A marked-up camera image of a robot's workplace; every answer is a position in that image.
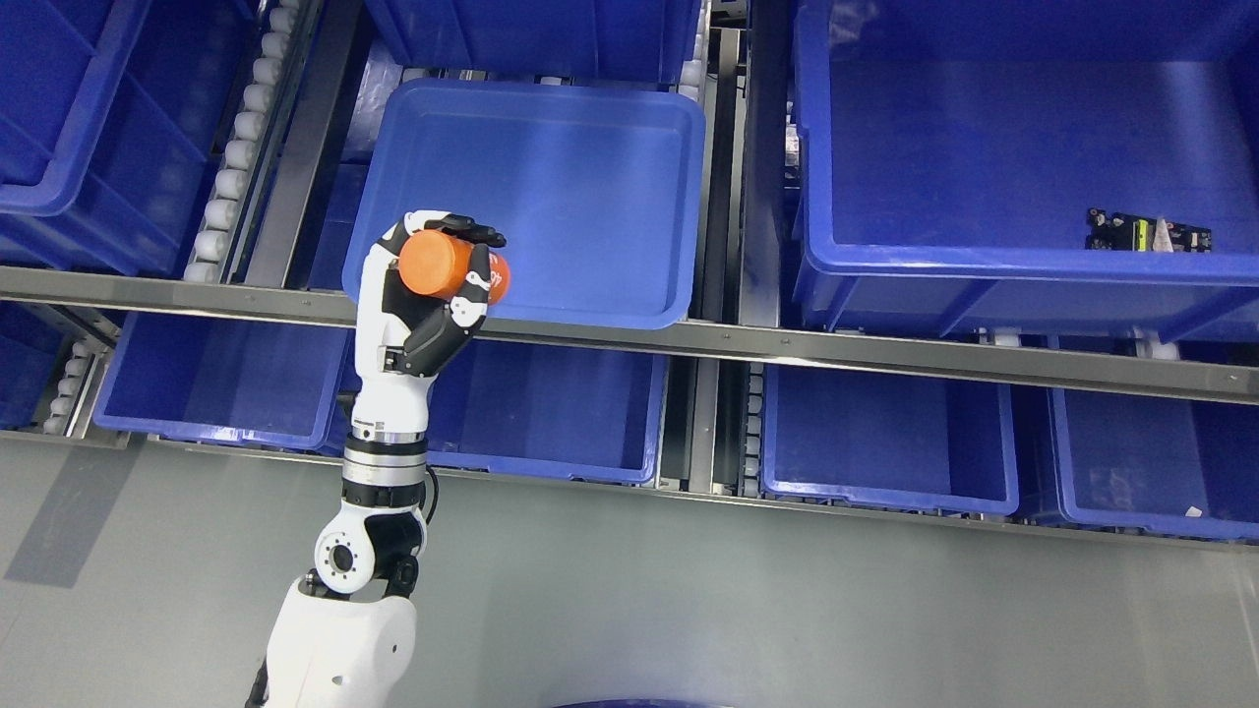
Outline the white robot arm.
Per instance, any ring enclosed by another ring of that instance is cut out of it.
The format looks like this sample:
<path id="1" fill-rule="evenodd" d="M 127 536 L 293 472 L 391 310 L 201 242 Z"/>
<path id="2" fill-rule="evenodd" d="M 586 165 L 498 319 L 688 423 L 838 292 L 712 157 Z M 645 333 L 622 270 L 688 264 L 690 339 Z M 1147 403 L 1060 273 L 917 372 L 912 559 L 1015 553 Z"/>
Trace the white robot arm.
<path id="1" fill-rule="evenodd" d="M 412 663 L 427 443 L 349 438 L 340 506 L 290 583 L 248 707 L 383 707 Z"/>

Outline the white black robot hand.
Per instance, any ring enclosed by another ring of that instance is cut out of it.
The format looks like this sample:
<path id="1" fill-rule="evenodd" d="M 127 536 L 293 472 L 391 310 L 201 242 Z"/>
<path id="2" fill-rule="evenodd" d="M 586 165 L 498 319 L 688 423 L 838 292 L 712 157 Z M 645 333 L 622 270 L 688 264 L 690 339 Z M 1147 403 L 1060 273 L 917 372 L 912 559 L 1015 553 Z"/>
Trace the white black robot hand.
<path id="1" fill-rule="evenodd" d="M 473 244 L 470 271 L 452 299 L 410 292 L 397 273 L 405 234 L 436 229 Z M 353 438 L 417 446 L 429 423 L 429 389 L 439 372 L 477 335 L 492 305 L 507 296 L 507 237 L 470 215 L 410 210 L 375 239 L 361 262 L 354 369 Z"/>

